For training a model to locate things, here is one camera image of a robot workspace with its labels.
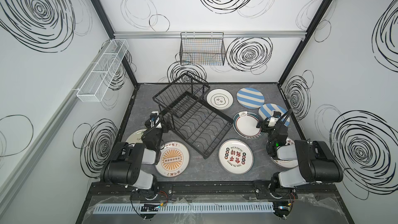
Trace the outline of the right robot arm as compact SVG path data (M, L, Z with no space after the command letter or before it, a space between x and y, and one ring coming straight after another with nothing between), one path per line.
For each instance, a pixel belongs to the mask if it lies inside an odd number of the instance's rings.
M285 121L275 117L266 118L256 125L267 133L267 154L273 160L297 162L297 166L274 173L268 190L279 198L280 192L308 184L332 184L343 180L343 169L326 142L296 140L287 144L288 127Z

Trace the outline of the white plate red characters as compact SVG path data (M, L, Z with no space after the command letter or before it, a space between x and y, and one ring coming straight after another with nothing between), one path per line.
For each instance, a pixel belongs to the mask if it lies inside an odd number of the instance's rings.
M250 171L254 155L250 147L240 140L227 140L219 148L221 166L229 173L242 175Z

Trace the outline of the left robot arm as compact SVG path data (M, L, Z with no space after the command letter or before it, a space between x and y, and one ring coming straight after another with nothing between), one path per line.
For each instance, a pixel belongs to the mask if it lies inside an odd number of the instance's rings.
M141 167L157 165L161 156L164 128L163 116L154 111L145 122L147 129L141 142L128 144L118 142L100 172L100 181L113 185L127 185L139 190L158 190L156 176L144 172Z

